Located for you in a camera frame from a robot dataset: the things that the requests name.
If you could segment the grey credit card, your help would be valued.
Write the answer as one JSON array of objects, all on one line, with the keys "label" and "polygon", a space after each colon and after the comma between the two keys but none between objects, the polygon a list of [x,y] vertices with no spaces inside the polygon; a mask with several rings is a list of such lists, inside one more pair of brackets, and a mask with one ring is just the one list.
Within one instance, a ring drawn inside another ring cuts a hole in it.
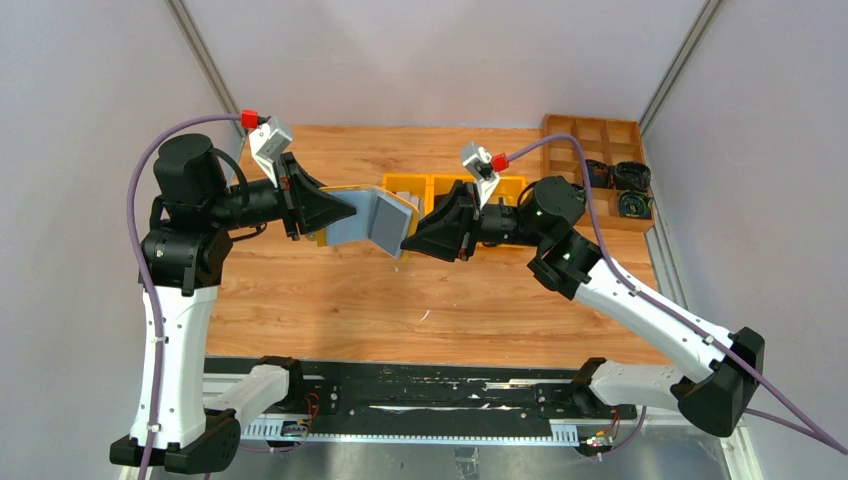
[{"label": "grey credit card", "polygon": [[417,214],[403,199],[378,194],[369,217],[368,239],[391,257],[400,258],[401,244],[410,235]]}]

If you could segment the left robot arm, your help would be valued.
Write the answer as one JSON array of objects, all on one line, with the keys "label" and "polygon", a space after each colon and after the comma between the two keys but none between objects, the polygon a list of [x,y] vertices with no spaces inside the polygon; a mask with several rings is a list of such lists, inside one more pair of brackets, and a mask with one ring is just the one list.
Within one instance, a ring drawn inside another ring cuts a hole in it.
[{"label": "left robot arm", "polygon": [[235,242],[271,222],[281,221],[298,239],[356,210],[327,193],[289,152],[273,161],[268,179],[240,177],[230,185],[223,169],[233,159],[205,135],[179,135],[154,148],[145,159],[160,194],[148,233],[134,237],[147,322],[142,390],[130,432],[111,445],[110,459],[141,475],[161,467],[209,476],[229,467],[243,429],[269,407],[313,413],[318,400],[299,360],[265,356],[236,385],[204,401],[206,340],[225,259]]}]

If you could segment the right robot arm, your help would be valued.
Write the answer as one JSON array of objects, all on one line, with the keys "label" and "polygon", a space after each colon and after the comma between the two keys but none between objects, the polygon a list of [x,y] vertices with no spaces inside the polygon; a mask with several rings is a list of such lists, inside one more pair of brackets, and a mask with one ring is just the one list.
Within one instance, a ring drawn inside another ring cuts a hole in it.
[{"label": "right robot arm", "polygon": [[480,205],[475,184],[457,181],[401,246],[448,262],[470,259],[479,244],[535,248],[528,268],[543,287],[616,320],[669,361],[587,360],[571,386],[583,414],[619,405],[661,408],[708,434],[730,436],[760,385],[763,337],[702,320],[626,272],[575,229],[585,211],[582,191],[560,176],[528,186],[515,206]]}]

